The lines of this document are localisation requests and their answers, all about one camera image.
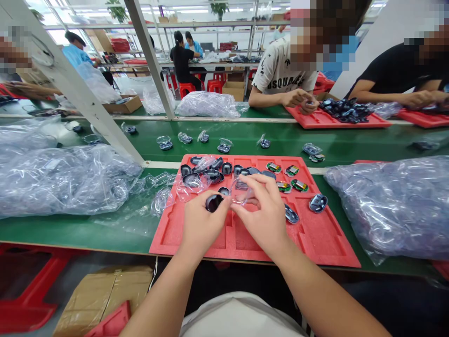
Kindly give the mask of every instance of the woman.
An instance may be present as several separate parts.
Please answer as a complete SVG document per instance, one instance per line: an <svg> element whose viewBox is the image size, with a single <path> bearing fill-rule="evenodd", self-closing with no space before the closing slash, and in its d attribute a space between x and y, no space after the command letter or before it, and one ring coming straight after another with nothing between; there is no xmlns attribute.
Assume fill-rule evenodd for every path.
<svg viewBox="0 0 449 337"><path fill-rule="evenodd" d="M182 242L121 337L306 336L286 314L250 293L218 296L184 318L195 269L223 231L229 209L276 263L303 316L321 337L391 337L388 331L337 282L302 253L287 235L285 207L276 181L264 175L240 176L255 194L249 212L231 197L214 213L205 208L208 190L184 208Z"/></svg>
<svg viewBox="0 0 449 337"><path fill-rule="evenodd" d="M186 32L186 40L188 42L186 48L199 53L200 57L203 58L203 49L201 48L200 44L197 41L193 40L192 34L190 34L190 32ZM203 67L190 67L189 70L193 72L206 71L206 69ZM206 73L200 74L200 80L204 82L205 79Z"/></svg>
<svg viewBox="0 0 449 337"><path fill-rule="evenodd" d="M170 51L170 59L174 63L174 72L179 83L192 83L196 90L201 90L201 81L190 74L188 61L194 57L200 57L200 54L190 49L184 48L184 39L178 30L174 33L175 47Z"/></svg>

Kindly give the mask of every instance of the black shirt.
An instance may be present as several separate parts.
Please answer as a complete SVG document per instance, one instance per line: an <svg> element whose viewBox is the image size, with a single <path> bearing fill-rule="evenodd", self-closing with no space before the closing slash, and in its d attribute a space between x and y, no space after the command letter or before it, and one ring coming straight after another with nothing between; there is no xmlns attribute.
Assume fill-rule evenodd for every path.
<svg viewBox="0 0 449 337"><path fill-rule="evenodd" d="M418 45L403 43L387 49L360 75L346 98L359 80L375 82L370 92L376 94L401 94L427 81L441 80L444 77L441 60L429 60L429 64L420 65L418 51Z"/></svg>
<svg viewBox="0 0 449 337"><path fill-rule="evenodd" d="M170 58L174 63L176 78L179 83L189 83L190 72L188 70L188 61L193 59L195 53L187 48L178 47L179 49L177 51L175 48L173 47L170 51Z"/></svg>

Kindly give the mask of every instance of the red crate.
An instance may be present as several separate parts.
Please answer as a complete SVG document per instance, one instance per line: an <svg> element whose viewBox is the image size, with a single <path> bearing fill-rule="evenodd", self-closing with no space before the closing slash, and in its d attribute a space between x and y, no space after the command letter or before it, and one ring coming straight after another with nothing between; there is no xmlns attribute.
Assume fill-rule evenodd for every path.
<svg viewBox="0 0 449 337"><path fill-rule="evenodd" d="M407 109L401 109L398 117L426 129L438 126L449 126L448 115L428 115L419 111L409 111Z"/></svg>
<svg viewBox="0 0 449 337"><path fill-rule="evenodd" d="M322 109L318 108L313 114L305 116L299 112L299 107L286 108L287 111L301 124L305 129L373 129L388 128L393 124L379 117L376 114L368 116L367 123L342 123L331 117Z"/></svg>
<svg viewBox="0 0 449 337"><path fill-rule="evenodd" d="M182 164L190 164L190 158L195 156L204 156L204 154L187 154L182 159ZM309 185L307 192L293 190L290 194L281 193L283 201L288 204L298 215L300 221L292 225L287 223L287 233L293 242L315 263L338 265L346 267L360 268L360 262L357 259L351 245L341 230L331 209L326 209L315 214L309 209L309 201L320 193L318 186L312 178L306 164L302 158L297 157L274 157L274 156L245 156L245 155L224 155L223 160L243 167L256 167L260 171L266 170L268 162L274 162L282 167L282 173L277 175L277 181L291 182L292 179L298 179ZM299 168L299 173L294 177L287 176L283 171L290 165ZM210 188L218 190L220 187L230 189L233 181L233 175L225 176L225 179L217 185ZM176 253L182 239L184 203L178 200L176 195L175 182L172 188L172 194L175 203L168 207L162 214L158 229L150 247L150 253L161 255L173 255ZM254 205L245 205L250 211L257 208ZM251 261L271 261L265 252L254 241L252 236L246 230L240 218L229 211L225 221L225 226L207 251L205 257L233 259L233 260L251 260Z"/></svg>

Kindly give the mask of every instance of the cardboard box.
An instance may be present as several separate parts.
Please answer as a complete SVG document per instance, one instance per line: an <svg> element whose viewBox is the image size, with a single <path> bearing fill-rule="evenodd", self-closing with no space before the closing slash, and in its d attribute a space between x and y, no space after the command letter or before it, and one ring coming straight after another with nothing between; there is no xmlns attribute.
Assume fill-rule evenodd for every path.
<svg viewBox="0 0 449 337"><path fill-rule="evenodd" d="M244 90L244 82L232 82L228 80L223 85L223 94L230 94L234 96L236 102L243 102L243 97L245 95Z"/></svg>
<svg viewBox="0 0 449 337"><path fill-rule="evenodd" d="M340 98L337 98L334 95L331 95L330 93L320 93L317 95L317 101L320 101L320 102L324 101L325 99L328 99L328 98L332 98L336 101L340 100Z"/></svg>
<svg viewBox="0 0 449 337"><path fill-rule="evenodd" d="M149 266L113 266L86 275L67 303L53 337L83 337L127 300L133 314L148 292L152 273Z"/></svg>
<svg viewBox="0 0 449 337"><path fill-rule="evenodd" d="M142 102L140 101L139 96L135 95L120 95L120 96L122 98L133 97L133 99L123 104L103 104L107 112L131 114L142 106Z"/></svg>

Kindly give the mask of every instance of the hand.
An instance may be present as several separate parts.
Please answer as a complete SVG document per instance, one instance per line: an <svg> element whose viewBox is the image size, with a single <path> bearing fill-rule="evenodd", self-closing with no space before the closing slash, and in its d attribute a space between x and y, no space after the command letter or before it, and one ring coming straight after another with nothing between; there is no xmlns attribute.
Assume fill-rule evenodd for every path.
<svg viewBox="0 0 449 337"><path fill-rule="evenodd" d="M248 202L257 205L258 211L250 212L238 204L231 209L240 217L257 244L273 260L276 253L292 244L287 235L285 206L276 181L264 175L239 176L254 192L255 198Z"/></svg>
<svg viewBox="0 0 449 337"><path fill-rule="evenodd" d="M303 114L303 115L311 115L312 113L314 113L316 111L316 109L318 109L319 106L319 102L313 98L311 100L303 100L301 102L299 111Z"/></svg>
<svg viewBox="0 0 449 337"><path fill-rule="evenodd" d="M198 263L222 231L232 202L231 197L222 194L224 200L218 209L211 213L206 210L206 199L212 194L219 193L207 190L186 203L184 208L184 232L179 249L187 251Z"/></svg>
<svg viewBox="0 0 449 337"><path fill-rule="evenodd" d="M301 104L302 101L313 100L313 96L302 89L295 89L283 94L281 103L284 107L294 108Z"/></svg>
<svg viewBox="0 0 449 337"><path fill-rule="evenodd" d="M435 97L427 90L410 94L400 94L398 103L410 108L419 109L435 102Z"/></svg>

